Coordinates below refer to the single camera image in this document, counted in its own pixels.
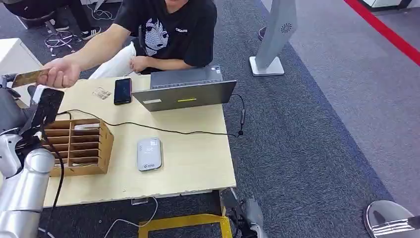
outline white stand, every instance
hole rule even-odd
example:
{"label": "white stand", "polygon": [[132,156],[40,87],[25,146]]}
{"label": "white stand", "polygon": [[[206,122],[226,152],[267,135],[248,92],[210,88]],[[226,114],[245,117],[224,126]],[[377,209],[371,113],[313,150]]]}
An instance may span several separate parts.
{"label": "white stand", "polygon": [[255,56],[250,57],[250,64],[252,68],[252,75],[255,77],[284,75],[284,69],[278,57],[275,57],[273,62],[271,62],[271,64],[265,69],[258,69],[257,64],[255,63]]}
{"label": "white stand", "polygon": [[284,75],[278,53],[296,31],[295,0],[272,0],[264,39],[255,57],[250,57],[253,76]]}

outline man's right hand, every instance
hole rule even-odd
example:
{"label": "man's right hand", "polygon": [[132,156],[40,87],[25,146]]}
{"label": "man's right hand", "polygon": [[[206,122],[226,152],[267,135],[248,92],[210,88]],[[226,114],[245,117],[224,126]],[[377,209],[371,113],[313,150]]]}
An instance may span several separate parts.
{"label": "man's right hand", "polygon": [[54,59],[44,65],[43,68],[50,68],[48,76],[42,75],[38,78],[38,84],[44,84],[54,88],[69,88],[79,79],[81,67],[64,57]]}

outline laptop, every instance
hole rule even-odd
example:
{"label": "laptop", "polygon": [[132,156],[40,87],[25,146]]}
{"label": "laptop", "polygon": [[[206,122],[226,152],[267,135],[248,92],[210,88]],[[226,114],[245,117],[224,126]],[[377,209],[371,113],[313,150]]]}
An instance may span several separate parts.
{"label": "laptop", "polygon": [[223,80],[220,66],[151,73],[150,89],[133,92],[150,112],[229,102],[236,80]]}

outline small paper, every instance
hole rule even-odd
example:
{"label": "small paper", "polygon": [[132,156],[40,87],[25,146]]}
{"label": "small paper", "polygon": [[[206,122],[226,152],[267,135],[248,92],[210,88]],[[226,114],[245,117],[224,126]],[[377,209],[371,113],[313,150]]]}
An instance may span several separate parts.
{"label": "small paper", "polygon": [[94,130],[99,128],[99,123],[75,125],[74,130]]}
{"label": "small paper", "polygon": [[102,100],[106,99],[107,97],[109,97],[111,95],[110,92],[106,91],[105,89],[103,89],[101,87],[97,88],[95,91],[93,91],[92,94],[97,96],[98,98],[100,98]]}

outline smartphone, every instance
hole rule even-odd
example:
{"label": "smartphone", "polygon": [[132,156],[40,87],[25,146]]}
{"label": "smartphone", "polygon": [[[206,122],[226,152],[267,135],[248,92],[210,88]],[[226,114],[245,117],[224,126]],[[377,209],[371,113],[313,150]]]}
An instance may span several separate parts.
{"label": "smartphone", "polygon": [[131,103],[131,78],[115,81],[114,104]]}

